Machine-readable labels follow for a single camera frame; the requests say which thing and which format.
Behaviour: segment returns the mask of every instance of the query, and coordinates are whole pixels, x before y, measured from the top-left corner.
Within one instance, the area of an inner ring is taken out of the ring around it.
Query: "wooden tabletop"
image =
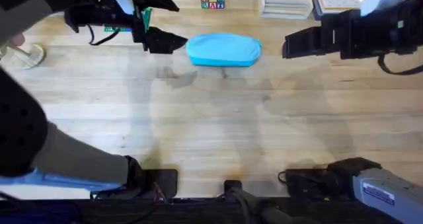
[[[257,0],[227,0],[222,11],[174,1],[180,12],[154,9],[150,25],[187,38],[252,36],[260,59],[248,68],[194,66],[184,48],[145,53],[128,32],[92,47],[86,28],[75,34],[56,15],[25,33],[45,45],[42,66],[2,63],[63,131],[143,168],[177,168],[179,197],[216,196],[226,179],[282,195],[281,170],[348,157],[423,184],[423,75],[388,75],[375,58],[342,61],[338,53],[282,59],[284,37],[319,22],[262,19]],[[422,61],[421,51],[387,57],[392,70]]]

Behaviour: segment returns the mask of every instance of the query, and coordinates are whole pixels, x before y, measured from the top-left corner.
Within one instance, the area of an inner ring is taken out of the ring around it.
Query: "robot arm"
[[[80,26],[130,28],[135,43],[151,53],[171,54],[186,39],[150,27],[146,30],[142,10],[148,7],[179,11],[172,0],[0,0],[0,44],[25,31],[44,17],[64,11],[65,22],[76,32]]]
[[[326,169],[287,169],[288,193],[304,200],[358,200],[402,223],[421,223],[423,188],[364,158],[337,161]]]

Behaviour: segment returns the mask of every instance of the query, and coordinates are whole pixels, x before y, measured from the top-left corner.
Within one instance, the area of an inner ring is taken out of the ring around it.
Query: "blue pencil case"
[[[231,33],[203,34],[189,39],[186,53],[194,65],[248,67],[260,57],[261,43]]]

